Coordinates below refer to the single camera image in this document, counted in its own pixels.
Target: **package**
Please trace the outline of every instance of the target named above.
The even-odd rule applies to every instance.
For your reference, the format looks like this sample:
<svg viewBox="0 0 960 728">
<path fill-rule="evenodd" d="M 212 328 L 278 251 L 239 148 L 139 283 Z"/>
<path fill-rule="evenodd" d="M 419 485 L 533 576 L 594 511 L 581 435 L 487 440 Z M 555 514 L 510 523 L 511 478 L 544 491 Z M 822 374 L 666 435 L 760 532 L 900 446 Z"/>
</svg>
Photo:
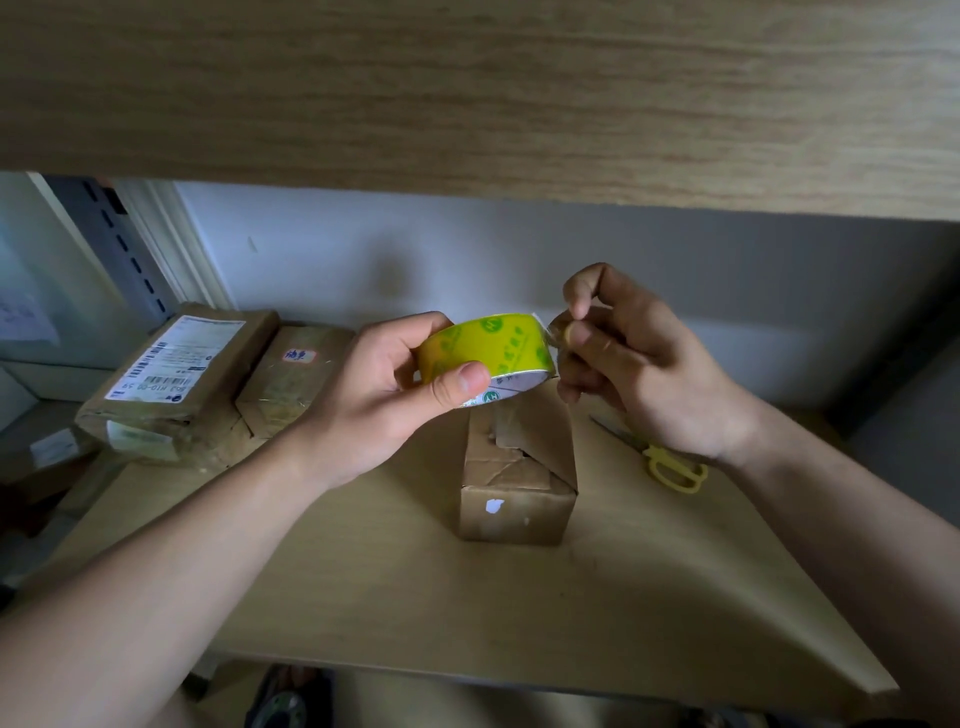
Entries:
<svg viewBox="0 0 960 728">
<path fill-rule="evenodd" d="M 303 414 L 352 339 L 346 328 L 282 327 L 236 400 L 253 437 L 273 437 Z"/>
<path fill-rule="evenodd" d="M 79 409 L 75 402 L 40 401 L 0 432 L 0 483 L 13 485 L 99 450 L 74 425 Z"/>
<path fill-rule="evenodd" d="M 223 468 L 250 432 L 233 399 L 276 332 L 274 311 L 188 303 L 77 415 L 113 449 L 155 463 Z"/>
<path fill-rule="evenodd" d="M 555 546 L 576 501 L 570 414 L 554 380 L 470 410 L 462 539 Z"/>
<path fill-rule="evenodd" d="M 62 462 L 52 468 L 28 475 L 11 487 L 23 496 L 26 505 L 34 505 L 45 498 L 73 488 L 80 482 L 86 469 L 96 457 L 96 452 L 89 452 L 79 459 Z"/>
</svg>

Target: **left hand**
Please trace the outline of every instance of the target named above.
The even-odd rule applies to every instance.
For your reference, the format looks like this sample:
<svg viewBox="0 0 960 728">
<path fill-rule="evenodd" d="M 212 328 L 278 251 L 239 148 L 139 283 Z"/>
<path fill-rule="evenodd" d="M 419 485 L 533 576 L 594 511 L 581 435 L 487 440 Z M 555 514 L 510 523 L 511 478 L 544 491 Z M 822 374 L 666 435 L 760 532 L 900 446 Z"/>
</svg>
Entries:
<svg viewBox="0 0 960 728">
<path fill-rule="evenodd" d="M 421 425 L 487 388 L 490 372 L 478 361 L 426 385 L 414 381 L 413 350 L 452 325 L 431 311 L 361 329 L 313 404 L 275 438 L 283 456 L 293 458 L 298 480 L 320 492 L 348 483 L 393 455 Z"/>
</svg>

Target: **packing tape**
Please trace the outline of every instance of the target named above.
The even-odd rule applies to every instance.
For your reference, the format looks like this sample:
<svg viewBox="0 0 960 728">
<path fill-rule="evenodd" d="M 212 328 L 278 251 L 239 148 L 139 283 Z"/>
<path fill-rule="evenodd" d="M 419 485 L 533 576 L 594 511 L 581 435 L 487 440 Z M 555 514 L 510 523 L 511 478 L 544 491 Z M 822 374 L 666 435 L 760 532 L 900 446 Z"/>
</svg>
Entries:
<svg viewBox="0 0 960 728">
<path fill-rule="evenodd" d="M 424 383 L 468 361 L 486 364 L 491 382 L 486 392 L 464 407 L 526 392 L 556 374 L 543 326 L 527 313 L 464 321 L 438 331 L 417 349 Z"/>
</svg>

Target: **right hand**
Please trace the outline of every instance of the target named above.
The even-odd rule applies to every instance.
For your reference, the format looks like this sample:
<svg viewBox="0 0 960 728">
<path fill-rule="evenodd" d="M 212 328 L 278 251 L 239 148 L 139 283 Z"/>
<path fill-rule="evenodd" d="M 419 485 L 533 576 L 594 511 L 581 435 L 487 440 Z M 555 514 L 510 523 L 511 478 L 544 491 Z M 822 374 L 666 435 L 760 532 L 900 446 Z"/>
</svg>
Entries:
<svg viewBox="0 0 960 728">
<path fill-rule="evenodd" d="M 596 297 L 607 306 L 594 305 Z M 760 402 L 734 383 L 677 315 L 607 263 L 564 284 L 558 392 L 598 395 L 667 448 L 723 462 L 749 444 Z"/>
</svg>

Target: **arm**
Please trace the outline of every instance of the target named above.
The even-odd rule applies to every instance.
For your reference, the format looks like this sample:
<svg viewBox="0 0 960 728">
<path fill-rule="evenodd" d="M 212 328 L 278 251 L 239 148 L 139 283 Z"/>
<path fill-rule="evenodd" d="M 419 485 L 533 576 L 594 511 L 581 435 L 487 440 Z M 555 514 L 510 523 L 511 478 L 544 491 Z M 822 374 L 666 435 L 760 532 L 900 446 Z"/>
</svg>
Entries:
<svg viewBox="0 0 960 728">
<path fill-rule="evenodd" d="M 587 267 L 564 295 L 561 396 L 603 397 L 638 431 L 716 463 L 904 692 L 955 723 L 960 531 L 736 385 L 663 301 L 612 267 Z"/>
<path fill-rule="evenodd" d="M 366 329 L 297 422 L 243 464 L 0 621 L 10 725 L 143 724 L 171 695 L 303 511 L 490 382 L 470 362 L 429 386 L 411 349 L 443 314 Z"/>
</svg>

